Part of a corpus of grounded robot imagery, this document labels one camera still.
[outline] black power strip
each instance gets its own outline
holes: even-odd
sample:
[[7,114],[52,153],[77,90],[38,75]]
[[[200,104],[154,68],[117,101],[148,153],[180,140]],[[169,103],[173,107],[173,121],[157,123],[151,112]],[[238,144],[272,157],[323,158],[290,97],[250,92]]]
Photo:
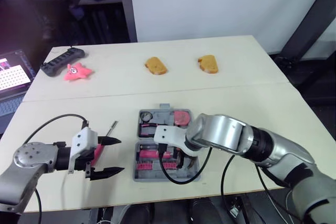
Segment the black power strip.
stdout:
[[85,52],[82,49],[71,47],[64,54],[56,57],[48,63],[43,63],[40,67],[47,76],[56,76],[61,68],[78,58],[83,58]]

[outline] white wall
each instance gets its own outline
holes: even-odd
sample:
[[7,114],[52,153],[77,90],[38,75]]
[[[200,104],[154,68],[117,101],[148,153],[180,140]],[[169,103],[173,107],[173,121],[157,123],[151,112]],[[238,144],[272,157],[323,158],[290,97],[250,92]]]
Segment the white wall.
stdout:
[[315,0],[132,0],[138,41],[254,35],[279,52]]
[[336,19],[330,23],[301,60],[326,59],[336,51]]

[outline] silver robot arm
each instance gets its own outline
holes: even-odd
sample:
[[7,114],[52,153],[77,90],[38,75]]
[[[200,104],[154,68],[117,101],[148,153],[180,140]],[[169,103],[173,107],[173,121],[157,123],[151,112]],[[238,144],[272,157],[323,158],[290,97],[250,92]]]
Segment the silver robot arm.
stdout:
[[72,138],[72,147],[65,142],[44,144],[31,142],[16,150],[9,168],[0,175],[0,222],[17,223],[25,210],[37,181],[44,173],[55,170],[84,170],[90,180],[111,177],[124,168],[109,167],[96,172],[91,167],[98,144],[121,143],[114,137],[98,136],[89,127],[84,127]]
[[306,149],[276,133],[226,115],[201,114],[188,129],[158,126],[154,141],[179,147],[190,156],[214,147],[247,158],[276,184],[292,189],[305,223],[336,223],[335,180],[318,170]]

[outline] toast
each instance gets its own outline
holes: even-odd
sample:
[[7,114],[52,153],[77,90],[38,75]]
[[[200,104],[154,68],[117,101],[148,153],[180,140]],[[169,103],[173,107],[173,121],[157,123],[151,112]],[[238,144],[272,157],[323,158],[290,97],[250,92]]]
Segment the toast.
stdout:
[[159,60],[158,57],[152,57],[148,59],[145,63],[145,66],[152,74],[160,75],[167,73],[165,65]]
[[199,67],[206,73],[217,73],[218,66],[213,55],[205,55],[198,59]]

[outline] gray tool case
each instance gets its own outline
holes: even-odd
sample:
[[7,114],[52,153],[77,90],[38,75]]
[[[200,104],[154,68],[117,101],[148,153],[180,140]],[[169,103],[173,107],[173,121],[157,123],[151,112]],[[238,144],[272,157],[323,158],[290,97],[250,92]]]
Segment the gray tool case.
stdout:
[[[176,115],[185,115],[182,121]],[[163,174],[158,158],[157,147],[154,142],[155,125],[169,125],[188,127],[192,121],[192,114],[187,109],[172,109],[167,103],[160,104],[160,109],[141,110],[138,119],[139,141],[135,146],[135,161],[133,179],[136,182],[169,181]],[[168,146],[163,156],[163,165],[167,173],[179,181],[192,178],[199,169],[198,158],[183,155],[179,148]]]

